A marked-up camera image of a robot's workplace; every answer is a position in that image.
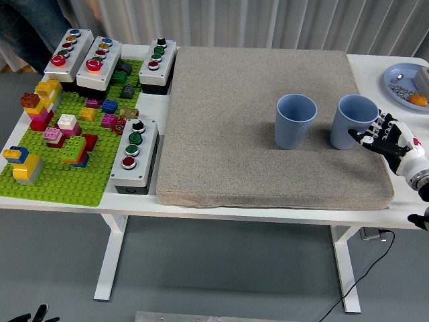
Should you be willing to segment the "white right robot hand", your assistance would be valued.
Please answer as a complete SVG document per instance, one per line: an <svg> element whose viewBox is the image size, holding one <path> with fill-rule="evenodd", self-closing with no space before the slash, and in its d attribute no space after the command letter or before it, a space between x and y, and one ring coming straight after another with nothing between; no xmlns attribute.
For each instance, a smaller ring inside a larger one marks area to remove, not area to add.
<svg viewBox="0 0 429 322"><path fill-rule="evenodd" d="M348 133L364 148L381 154L391 171L404 177L413 190L419 191L428 185L425 150L404 122L380 111L378 118L366 131L349 129Z"/></svg>

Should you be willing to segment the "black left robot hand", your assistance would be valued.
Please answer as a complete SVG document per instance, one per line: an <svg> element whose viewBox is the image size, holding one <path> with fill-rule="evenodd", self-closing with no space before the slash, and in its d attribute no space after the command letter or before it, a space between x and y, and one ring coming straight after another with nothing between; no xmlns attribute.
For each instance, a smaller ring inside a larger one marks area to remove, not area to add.
<svg viewBox="0 0 429 322"><path fill-rule="evenodd" d="M49 311L49 305L48 304L41 304L36 313L32 315L31 313L24 313L22 315L18 315L10 320L8 322L28 322L30 319L32 322L59 322L59 317L52 317L49 319L46 319L46 315Z"/></svg>

